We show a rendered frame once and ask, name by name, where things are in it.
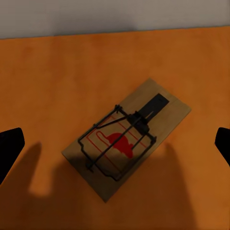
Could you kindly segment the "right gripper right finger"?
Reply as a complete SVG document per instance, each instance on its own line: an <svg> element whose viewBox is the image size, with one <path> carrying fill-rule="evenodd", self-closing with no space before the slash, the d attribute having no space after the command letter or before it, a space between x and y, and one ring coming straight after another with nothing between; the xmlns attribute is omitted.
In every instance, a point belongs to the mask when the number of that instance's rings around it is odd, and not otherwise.
<svg viewBox="0 0 230 230"><path fill-rule="evenodd" d="M230 166L230 129L223 127L218 129L215 145Z"/></svg>

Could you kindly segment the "mousetrap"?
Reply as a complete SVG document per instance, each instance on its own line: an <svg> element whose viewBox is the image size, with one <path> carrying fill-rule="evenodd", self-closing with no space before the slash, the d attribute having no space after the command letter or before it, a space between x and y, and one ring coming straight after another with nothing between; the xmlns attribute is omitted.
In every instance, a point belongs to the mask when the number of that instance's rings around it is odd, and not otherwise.
<svg viewBox="0 0 230 230"><path fill-rule="evenodd" d="M191 110L149 78L61 153L107 203Z"/></svg>

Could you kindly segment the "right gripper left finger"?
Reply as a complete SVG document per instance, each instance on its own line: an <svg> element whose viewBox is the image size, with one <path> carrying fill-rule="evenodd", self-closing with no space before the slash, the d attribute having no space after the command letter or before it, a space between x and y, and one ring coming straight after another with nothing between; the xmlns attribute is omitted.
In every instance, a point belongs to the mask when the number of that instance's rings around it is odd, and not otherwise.
<svg viewBox="0 0 230 230"><path fill-rule="evenodd" d="M25 146L20 127L0 133L0 185Z"/></svg>

